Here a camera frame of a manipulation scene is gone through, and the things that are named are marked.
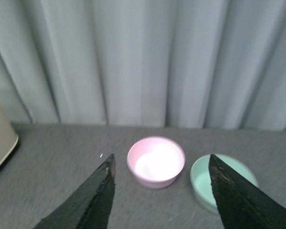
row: gray carpet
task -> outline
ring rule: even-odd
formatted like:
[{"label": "gray carpet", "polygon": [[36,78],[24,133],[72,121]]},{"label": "gray carpet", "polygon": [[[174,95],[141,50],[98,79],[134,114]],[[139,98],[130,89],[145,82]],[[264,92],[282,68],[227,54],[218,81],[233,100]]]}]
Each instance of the gray carpet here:
[{"label": "gray carpet", "polygon": [[[189,178],[195,160],[209,153],[227,154],[242,161],[255,174],[260,188],[286,207],[286,132],[14,127],[21,144],[0,168],[0,229],[33,228],[111,153],[117,164],[109,229],[222,229],[220,217],[204,210],[195,200]],[[126,164],[130,147],[151,135],[176,141],[186,154],[183,171],[162,190],[140,186]]]}]

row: bowl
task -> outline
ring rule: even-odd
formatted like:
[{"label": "bowl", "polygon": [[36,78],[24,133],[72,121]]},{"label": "bowl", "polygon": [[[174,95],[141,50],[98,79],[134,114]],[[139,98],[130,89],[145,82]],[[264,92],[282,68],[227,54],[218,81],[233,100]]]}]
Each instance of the bowl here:
[{"label": "bowl", "polygon": [[173,140],[160,136],[141,139],[127,155],[127,165],[136,180],[152,189],[173,183],[184,164],[182,148]]},{"label": "bowl", "polygon": [[[257,180],[253,173],[240,161],[222,154],[216,154],[221,160],[227,163],[236,172],[258,187]],[[209,173],[210,155],[199,158],[192,166],[190,178],[195,197],[205,209],[218,214],[216,200],[213,196],[211,177]]]}]

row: bowl rim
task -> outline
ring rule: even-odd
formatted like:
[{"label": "bowl rim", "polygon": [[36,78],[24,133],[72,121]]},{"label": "bowl rim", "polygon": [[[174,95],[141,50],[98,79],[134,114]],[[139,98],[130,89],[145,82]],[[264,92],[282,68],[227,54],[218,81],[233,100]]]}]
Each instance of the bowl rim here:
[{"label": "bowl rim", "polygon": [[[155,179],[147,179],[143,176],[141,176],[139,173],[137,173],[133,168],[132,166],[130,165],[130,162],[129,162],[129,153],[131,152],[131,150],[134,148],[134,146],[138,143],[140,143],[141,141],[146,141],[148,139],[161,139],[161,140],[165,140],[173,145],[175,145],[177,148],[178,148],[178,154],[181,156],[182,160],[183,160],[183,164],[182,166],[179,168],[178,172],[176,173],[175,176],[171,177],[171,178],[168,178],[168,179],[162,179],[162,180],[155,180]],[[151,182],[151,183],[160,183],[160,182],[166,182],[166,181],[169,181],[171,179],[174,179],[175,177],[177,177],[179,175],[179,173],[182,171],[182,169],[184,168],[185,166],[185,154],[184,154],[184,151],[183,149],[181,148],[181,146],[176,143],[174,140],[172,139],[169,139],[167,137],[163,137],[163,136],[149,136],[149,137],[145,137],[145,138],[142,138],[140,139],[139,141],[135,142],[133,144],[133,146],[129,149],[128,151],[128,154],[127,154],[127,166],[129,168],[129,170],[132,172],[132,174],[135,175],[136,178],[140,179],[140,180],[143,180],[145,182]]]},{"label": "bowl rim", "polygon": [[[194,175],[193,175],[193,169],[194,169],[195,165],[196,165],[200,160],[203,160],[203,159],[206,158],[206,157],[210,157],[210,155],[211,155],[211,154],[204,155],[204,156],[198,158],[198,159],[194,162],[194,164],[192,165],[191,170],[190,170],[190,178],[191,178],[191,183],[192,183],[192,187],[193,187],[193,189],[194,189],[194,191],[195,191],[195,194],[198,195],[198,196],[199,196],[203,201],[205,201],[208,205],[210,205],[210,206],[212,206],[212,207],[214,207],[214,208],[217,208],[216,202],[215,202],[215,205],[214,205],[214,203],[213,203],[210,199],[208,199],[208,198],[206,198],[206,197],[204,197],[204,196],[202,195],[200,189],[196,187],[196,183],[195,183],[194,177],[193,177],[193,176],[194,176]],[[229,158],[229,159],[231,159],[231,160],[237,162],[238,164],[242,165],[242,166],[248,171],[248,173],[252,176],[252,178],[253,178],[253,181],[250,181],[250,182],[251,182],[253,185],[255,185],[256,187],[258,187],[258,182],[257,182],[257,179],[256,179],[255,175],[251,172],[251,170],[250,170],[244,163],[242,163],[241,161],[239,161],[239,160],[237,160],[236,158],[231,157],[231,156],[229,156],[229,155],[225,155],[225,154],[215,154],[215,155],[218,156],[219,158],[220,158],[220,157]]]}]

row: white curtain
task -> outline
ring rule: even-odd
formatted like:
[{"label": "white curtain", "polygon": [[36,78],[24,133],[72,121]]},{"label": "white curtain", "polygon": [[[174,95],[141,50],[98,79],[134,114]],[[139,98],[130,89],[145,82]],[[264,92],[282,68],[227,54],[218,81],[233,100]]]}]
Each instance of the white curtain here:
[{"label": "white curtain", "polygon": [[286,130],[286,0],[0,0],[13,122]]}]

